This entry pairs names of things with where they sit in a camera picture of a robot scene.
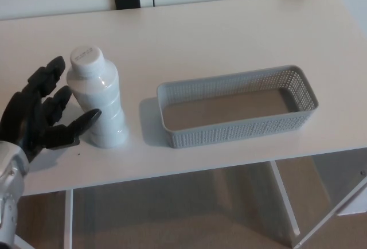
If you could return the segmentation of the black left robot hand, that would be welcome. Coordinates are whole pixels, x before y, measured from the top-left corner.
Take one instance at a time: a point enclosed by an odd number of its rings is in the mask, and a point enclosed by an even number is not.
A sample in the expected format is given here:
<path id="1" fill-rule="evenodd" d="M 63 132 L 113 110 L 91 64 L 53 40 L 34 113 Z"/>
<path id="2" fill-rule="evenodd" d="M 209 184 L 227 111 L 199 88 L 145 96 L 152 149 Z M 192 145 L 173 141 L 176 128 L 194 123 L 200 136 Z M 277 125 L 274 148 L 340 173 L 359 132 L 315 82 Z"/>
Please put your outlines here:
<path id="1" fill-rule="evenodd" d="M 58 56 L 40 67 L 28 78 L 22 91 L 10 99 L 1 118 L 1 140 L 19 146 L 29 162 L 42 149 L 62 149 L 80 143 L 83 135 L 101 116 L 101 110 L 87 111 L 70 125 L 57 125 L 69 102 L 72 91 L 65 85 L 54 96 L 49 94 L 56 88 L 65 70 L 63 57 Z"/>

